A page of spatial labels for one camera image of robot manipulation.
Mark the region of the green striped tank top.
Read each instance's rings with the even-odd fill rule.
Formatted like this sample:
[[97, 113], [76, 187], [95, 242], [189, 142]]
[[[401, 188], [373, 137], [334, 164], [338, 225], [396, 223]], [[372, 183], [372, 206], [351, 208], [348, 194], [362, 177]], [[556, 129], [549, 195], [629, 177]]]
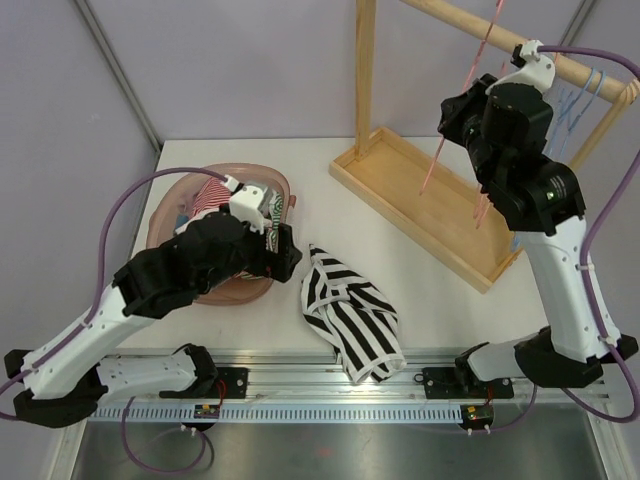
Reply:
[[271, 221], [271, 224], [266, 231], [266, 244], [270, 251], [276, 252], [278, 249], [278, 228], [281, 223], [284, 200], [276, 190], [271, 190], [270, 193], [268, 219]]

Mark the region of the pink hanger of black top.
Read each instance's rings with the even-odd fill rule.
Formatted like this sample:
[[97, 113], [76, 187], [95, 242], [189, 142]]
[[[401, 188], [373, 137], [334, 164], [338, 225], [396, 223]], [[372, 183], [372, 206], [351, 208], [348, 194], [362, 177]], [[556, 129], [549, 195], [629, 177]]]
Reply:
[[[474, 78], [474, 74], [476, 72], [476, 69], [477, 69], [477, 67], [478, 67], [478, 65], [480, 63], [480, 60], [481, 60], [482, 55], [484, 53], [485, 47], [486, 47], [486, 45], [488, 43], [489, 35], [492, 33], [494, 25], [497, 23], [500, 15], [501, 15], [501, 12], [502, 12], [503, 7], [504, 7], [504, 3], [505, 3], [504, 0], [497, 0], [496, 3], [495, 3], [494, 15], [493, 15], [493, 17], [492, 17], [492, 19], [491, 19], [491, 21], [489, 23], [489, 26], [487, 27], [487, 30], [486, 30], [486, 32], [484, 34], [484, 37], [482, 38], [482, 40], [479, 43], [478, 49], [476, 51], [475, 57], [474, 57], [473, 62], [471, 64], [471, 66], [470, 66], [468, 74], [466, 76], [465, 82], [462, 85], [462, 89], [460, 90], [461, 93], [464, 93], [471, 85], [471, 82], [472, 82], [472, 80]], [[437, 162], [439, 160], [439, 157], [440, 157], [441, 151], [442, 151], [442, 149], [444, 147], [444, 144], [445, 144], [445, 138], [443, 136], [440, 136], [439, 144], [438, 144], [438, 146], [436, 148], [435, 154], [434, 154], [434, 156], [432, 158], [432, 162], [431, 162], [431, 164], [430, 164], [430, 166], [428, 168], [428, 171], [427, 171], [427, 173], [426, 173], [426, 175], [424, 177], [423, 183], [422, 183], [422, 185], [420, 187], [419, 195], [423, 195], [425, 190], [426, 190], [426, 188], [427, 188], [427, 185], [428, 185], [428, 183], [429, 183], [429, 181], [430, 181], [430, 179], [432, 177], [432, 174], [433, 174], [433, 171], [435, 169], [435, 166], [436, 166], [436, 164], [437, 164]]]

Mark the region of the pink hanger of mauve top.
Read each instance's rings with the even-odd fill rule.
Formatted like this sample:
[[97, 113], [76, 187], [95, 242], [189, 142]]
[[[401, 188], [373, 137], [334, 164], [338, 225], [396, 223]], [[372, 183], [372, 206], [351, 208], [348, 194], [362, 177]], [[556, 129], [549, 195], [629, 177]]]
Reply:
[[491, 203], [487, 194], [481, 191], [481, 185], [477, 185], [476, 191], [476, 203], [473, 211], [473, 219], [475, 221], [475, 228], [480, 229], [484, 219], [486, 218]]

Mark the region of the blue hanger of green top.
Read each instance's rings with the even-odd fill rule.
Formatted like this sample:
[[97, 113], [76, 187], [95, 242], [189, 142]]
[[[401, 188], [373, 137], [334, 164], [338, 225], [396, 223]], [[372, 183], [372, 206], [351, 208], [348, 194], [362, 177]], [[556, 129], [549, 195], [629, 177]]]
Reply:
[[580, 91], [565, 91], [564, 88], [559, 90], [551, 137], [544, 149], [547, 156], [557, 161], [563, 159], [573, 132], [602, 89], [607, 74], [604, 70], [591, 69], [588, 81], [594, 78], [598, 79], [594, 93], [587, 92], [587, 85]]

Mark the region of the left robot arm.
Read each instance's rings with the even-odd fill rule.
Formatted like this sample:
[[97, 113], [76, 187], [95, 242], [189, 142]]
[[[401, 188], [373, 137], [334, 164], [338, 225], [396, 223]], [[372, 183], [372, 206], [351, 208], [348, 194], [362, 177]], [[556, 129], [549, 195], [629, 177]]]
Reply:
[[277, 247], [269, 250], [266, 234], [227, 213], [194, 221], [173, 239], [138, 252], [55, 340], [5, 355], [8, 383], [24, 386], [7, 420], [61, 428], [130, 397], [208, 396], [218, 370], [203, 346], [188, 343], [165, 357], [116, 359], [112, 352], [241, 272], [285, 283], [301, 259], [287, 224], [279, 225]]

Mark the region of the black white striped tank top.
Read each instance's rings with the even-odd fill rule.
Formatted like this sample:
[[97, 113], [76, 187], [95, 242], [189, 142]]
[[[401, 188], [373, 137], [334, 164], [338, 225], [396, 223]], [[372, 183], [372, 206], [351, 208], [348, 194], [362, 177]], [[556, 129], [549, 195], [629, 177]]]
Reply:
[[399, 315], [368, 279], [320, 247], [309, 246], [311, 268], [301, 283], [307, 325], [333, 349], [351, 383], [382, 383], [406, 367]]

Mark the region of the teal tank top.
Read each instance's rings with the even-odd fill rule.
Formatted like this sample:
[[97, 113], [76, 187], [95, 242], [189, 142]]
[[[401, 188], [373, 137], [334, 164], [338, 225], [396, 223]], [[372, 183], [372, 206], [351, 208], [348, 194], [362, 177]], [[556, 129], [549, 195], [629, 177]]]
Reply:
[[185, 228], [186, 225], [188, 224], [190, 218], [187, 215], [183, 215], [183, 214], [179, 214], [176, 217], [176, 222], [175, 222], [175, 226], [174, 226], [174, 230], [173, 230], [173, 235], [179, 235], [180, 233], [182, 233]]

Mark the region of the mauve tank top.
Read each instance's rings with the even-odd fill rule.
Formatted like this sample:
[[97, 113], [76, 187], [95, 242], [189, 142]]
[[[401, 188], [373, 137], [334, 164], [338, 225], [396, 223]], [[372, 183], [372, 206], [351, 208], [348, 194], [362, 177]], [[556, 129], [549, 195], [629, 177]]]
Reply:
[[198, 196], [198, 189], [187, 189], [184, 191], [178, 200], [177, 209], [180, 216], [184, 216], [190, 219], [193, 216], [194, 202]]

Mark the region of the pink hanger of red top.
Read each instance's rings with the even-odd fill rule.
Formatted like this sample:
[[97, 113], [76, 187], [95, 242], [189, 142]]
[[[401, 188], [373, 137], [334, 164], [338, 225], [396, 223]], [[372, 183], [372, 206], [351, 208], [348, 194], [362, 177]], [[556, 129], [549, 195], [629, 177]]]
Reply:
[[[509, 69], [508, 62], [504, 60], [500, 68], [499, 77], [503, 77], [507, 73], [508, 69]], [[486, 215], [487, 211], [488, 211], [487, 197], [485, 194], [481, 192], [481, 185], [478, 184], [477, 190], [476, 190], [476, 203], [473, 211], [473, 219], [476, 221], [476, 227], [479, 227], [481, 225], [482, 220]]]

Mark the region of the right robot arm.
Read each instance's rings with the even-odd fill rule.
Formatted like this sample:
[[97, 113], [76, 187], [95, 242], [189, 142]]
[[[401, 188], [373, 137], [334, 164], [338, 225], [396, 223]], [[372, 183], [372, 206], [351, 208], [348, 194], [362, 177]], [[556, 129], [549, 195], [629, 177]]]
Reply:
[[490, 74], [441, 104], [439, 132], [468, 153], [481, 190], [520, 239], [534, 274], [547, 327], [523, 339], [482, 343], [459, 356], [456, 389], [476, 396], [489, 381], [526, 378], [545, 388], [584, 388], [603, 367], [639, 351], [612, 323], [597, 326], [582, 276], [585, 203], [576, 175], [544, 155], [552, 107], [531, 85]]

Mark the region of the red striped tank top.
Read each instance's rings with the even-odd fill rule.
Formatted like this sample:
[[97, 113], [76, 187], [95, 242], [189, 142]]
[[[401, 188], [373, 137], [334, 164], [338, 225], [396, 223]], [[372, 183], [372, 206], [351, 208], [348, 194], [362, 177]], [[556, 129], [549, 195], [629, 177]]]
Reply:
[[217, 178], [212, 177], [194, 197], [190, 218], [194, 219], [218, 211], [222, 205], [229, 202], [230, 198], [231, 192]]

